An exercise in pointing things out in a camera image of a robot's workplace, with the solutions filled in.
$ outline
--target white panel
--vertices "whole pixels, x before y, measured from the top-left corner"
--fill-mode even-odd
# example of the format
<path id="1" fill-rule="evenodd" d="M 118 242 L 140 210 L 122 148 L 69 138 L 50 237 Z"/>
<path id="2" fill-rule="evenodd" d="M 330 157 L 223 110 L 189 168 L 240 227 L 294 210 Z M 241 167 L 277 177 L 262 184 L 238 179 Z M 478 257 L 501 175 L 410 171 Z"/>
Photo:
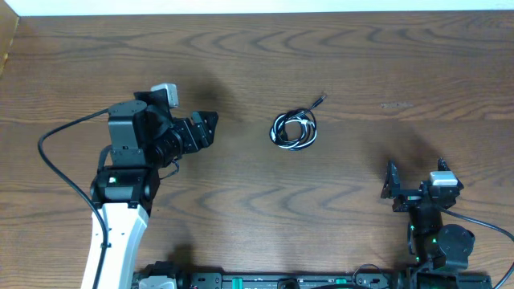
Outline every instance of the white panel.
<path id="1" fill-rule="evenodd" d="M 436 171 L 430 173 L 432 185 L 456 186 L 459 181 L 451 171 Z"/>
<path id="2" fill-rule="evenodd" d="M 512 10 L 514 0 L 6 0 L 20 16 Z"/>
<path id="3" fill-rule="evenodd" d="M 105 254 L 98 289 L 127 289 L 132 284 L 137 249 L 148 225 L 148 214 L 141 206 L 129 209 L 127 203 L 108 203 L 98 211 L 108 228 L 111 245 Z M 89 289 L 95 279 L 100 245 L 104 241 L 100 223 L 92 214 L 93 229 L 88 262 L 82 279 L 82 289 Z"/>

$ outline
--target wood grain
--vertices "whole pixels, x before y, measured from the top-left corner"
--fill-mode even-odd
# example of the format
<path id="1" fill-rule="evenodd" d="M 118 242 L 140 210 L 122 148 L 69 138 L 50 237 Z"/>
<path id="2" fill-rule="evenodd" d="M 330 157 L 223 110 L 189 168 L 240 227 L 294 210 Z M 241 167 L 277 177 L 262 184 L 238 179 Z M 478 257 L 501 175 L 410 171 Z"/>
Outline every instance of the wood grain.
<path id="1" fill-rule="evenodd" d="M 72 288 L 87 206 L 39 159 L 40 135 L 178 85 L 181 107 L 220 115 L 214 145 L 181 160 L 154 202 L 137 267 L 173 259 L 226 271 L 397 268 L 406 214 L 379 193 L 386 162 L 410 185 L 445 157 L 466 189 L 454 210 L 513 231 L 514 12 L 22 18 L 0 81 L 0 287 Z M 275 116 L 315 110 L 316 143 L 276 148 Z M 108 144 L 105 117 L 46 144 L 82 188 Z M 497 282 L 510 241 L 476 235 L 470 269 Z M 514 287 L 509 280 L 505 287 Z"/>

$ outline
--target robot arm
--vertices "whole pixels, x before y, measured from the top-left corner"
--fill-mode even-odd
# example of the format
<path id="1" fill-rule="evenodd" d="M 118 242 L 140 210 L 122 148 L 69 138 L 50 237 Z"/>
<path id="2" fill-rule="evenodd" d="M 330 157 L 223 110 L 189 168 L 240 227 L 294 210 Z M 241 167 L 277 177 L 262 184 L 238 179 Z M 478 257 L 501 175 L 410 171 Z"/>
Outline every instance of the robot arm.
<path id="1" fill-rule="evenodd" d="M 418 263 L 402 272 L 403 286 L 462 285 L 459 272 L 467 269 L 475 235 L 456 224 L 443 225 L 441 209 L 452 207 L 463 188 L 442 158 L 438 160 L 438 170 L 430 173 L 429 180 L 421 181 L 418 189 L 402 189 L 398 169 L 389 162 L 381 197 L 394 200 L 394 212 L 409 214 L 407 245 Z"/>
<path id="2" fill-rule="evenodd" d="M 216 112 L 194 112 L 189 119 L 171 116 L 178 105 L 174 84 L 136 92 L 136 100 L 108 110 L 112 165 L 100 167 L 91 185 L 92 201 L 108 228 L 108 248 L 99 289 L 131 286 L 137 250 L 160 185 L 158 170 L 210 146 L 218 122 Z M 92 288 L 103 242 L 93 214 L 92 241 L 83 289 Z"/>

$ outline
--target green connector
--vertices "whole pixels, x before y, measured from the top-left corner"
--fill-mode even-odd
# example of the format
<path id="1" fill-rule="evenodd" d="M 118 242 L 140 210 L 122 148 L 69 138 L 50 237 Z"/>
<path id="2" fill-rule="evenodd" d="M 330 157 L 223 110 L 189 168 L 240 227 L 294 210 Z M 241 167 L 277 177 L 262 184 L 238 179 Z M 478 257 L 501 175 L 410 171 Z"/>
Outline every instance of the green connector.
<path id="1" fill-rule="evenodd" d="M 243 278 L 233 278 L 232 289 L 243 289 Z"/>

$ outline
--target wire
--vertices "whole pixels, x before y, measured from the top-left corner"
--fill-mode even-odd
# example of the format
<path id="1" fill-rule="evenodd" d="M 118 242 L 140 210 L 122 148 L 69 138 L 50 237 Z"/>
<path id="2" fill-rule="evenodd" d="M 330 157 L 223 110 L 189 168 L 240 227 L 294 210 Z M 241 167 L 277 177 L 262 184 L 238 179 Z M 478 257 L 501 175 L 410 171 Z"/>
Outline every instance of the wire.
<path id="1" fill-rule="evenodd" d="M 462 214 L 458 214 L 458 213 L 452 212 L 450 210 L 446 210 L 446 209 L 442 208 L 439 205 L 435 205 L 435 206 L 438 208 L 438 210 L 440 210 L 441 212 L 443 212 L 445 214 L 449 214 L 450 216 L 453 216 L 453 217 L 456 217 L 456 218 L 460 218 L 460 219 L 463 219 L 465 221 L 472 222 L 472 223 L 475 223 L 475 224 L 487 227 L 489 229 L 493 229 L 495 231 L 498 231 L 498 232 L 506 235 L 507 237 L 509 237 L 514 242 L 514 235 L 512 235 L 508 231 L 506 231 L 506 230 L 504 230 L 504 229 L 502 229 L 502 228 L 500 228 L 498 226 L 494 226 L 492 224 L 489 224 L 488 222 L 480 221 L 480 220 L 477 220 L 477 219 L 474 219 L 474 218 L 470 218 L 470 217 L 464 216 Z M 507 273 L 505 273 L 504 277 L 493 287 L 493 289 L 498 289 L 502 285 L 504 285 L 505 281 L 507 281 L 508 277 L 510 277 L 512 272 L 514 272 L 514 263 L 512 263 L 512 265 L 508 269 Z"/>
<path id="2" fill-rule="evenodd" d="M 107 155 L 111 151 L 112 145 L 106 146 L 100 152 L 100 157 L 98 158 L 98 169 L 96 169 L 96 173 L 99 173 L 105 166 L 105 160 L 107 159 Z"/>
<path id="3" fill-rule="evenodd" d="M 171 162 L 172 162 L 172 163 L 175 165 L 175 167 L 177 167 L 177 168 L 176 168 L 173 172 L 168 173 L 168 174 L 167 174 L 167 175 L 165 175 L 164 177 L 159 178 L 159 180 L 161 180 L 161 181 L 162 181 L 162 180 L 166 179 L 167 177 L 171 177 L 171 176 L 173 176 L 173 175 L 175 175 L 175 174 L 177 174 L 177 173 L 178 173 L 178 171 L 180 170 L 180 165 L 178 165 L 178 161 L 173 160 L 173 161 L 171 161 Z"/>
<path id="4" fill-rule="evenodd" d="M 358 271 L 360 271 L 363 267 L 375 267 L 375 268 L 377 268 L 377 270 L 380 272 L 380 274 L 382 274 L 382 276 L 384 276 L 385 280 L 387 280 L 387 286 L 382 287 L 381 289 L 389 288 L 389 285 L 390 285 L 390 282 L 391 282 L 391 280 L 389 279 L 389 277 L 387 277 L 387 276 L 384 274 L 384 272 L 382 271 L 382 269 L 380 269 L 380 267 L 379 267 L 379 266 L 377 266 L 377 265 L 375 265 L 375 264 L 370 264 L 370 263 L 360 265 L 360 266 L 355 270 L 355 272 L 353 272 L 353 275 L 352 275 L 352 282 L 353 282 L 355 285 L 360 286 L 360 287 L 363 287 L 362 285 L 357 284 L 357 272 L 358 272 Z"/>
<path id="5" fill-rule="evenodd" d="M 100 258 L 98 260 L 98 267 L 96 268 L 96 275 L 95 275 L 95 281 L 93 282 L 93 289 L 96 289 L 98 287 L 98 282 L 100 281 L 100 274 L 102 272 L 102 266 L 104 265 L 104 259 L 105 259 L 105 253 L 108 247 L 108 234 L 107 234 L 107 227 L 105 226 L 104 219 L 100 216 L 98 213 L 98 210 L 96 209 L 95 205 L 92 203 L 92 201 L 89 199 L 88 195 L 86 195 L 85 192 L 82 191 L 82 189 L 79 188 L 78 185 L 76 185 L 72 180 L 70 180 L 69 177 L 67 177 L 63 172 L 61 172 L 57 167 L 48 159 L 47 155 L 43 151 L 43 142 L 51 135 L 53 135 L 56 132 L 60 132 L 65 128 L 69 128 L 74 124 L 78 124 L 80 122 L 83 122 L 85 120 L 89 120 L 93 117 L 102 115 L 106 113 L 108 109 L 101 110 L 99 112 L 95 112 L 89 116 L 85 116 L 82 118 L 79 118 L 78 120 L 73 120 L 71 123 L 65 124 L 63 126 L 60 126 L 58 128 L 52 129 L 50 132 L 45 133 L 39 138 L 38 141 L 38 150 L 39 155 L 43 159 L 43 161 L 50 167 L 51 170 L 54 171 L 60 178 L 62 178 L 67 184 L 69 184 L 79 195 L 81 198 L 83 198 L 86 203 L 88 204 L 89 208 L 91 208 L 91 211 L 95 214 L 96 218 L 98 219 L 98 223 L 100 224 L 100 227 L 102 229 L 102 235 L 104 237 L 102 246 L 101 246 L 101 252 L 100 252 Z"/>
<path id="6" fill-rule="evenodd" d="M 327 95 L 323 94 L 309 109 L 299 108 L 278 115 L 270 129 L 271 141 L 280 148 L 290 151 L 299 151 L 312 145 L 317 138 L 316 118 L 312 114 L 312 110 L 320 105 L 325 98 L 327 98 Z M 300 137 L 295 140 L 289 140 L 286 132 L 286 124 L 291 122 L 299 123 L 302 130 Z"/>

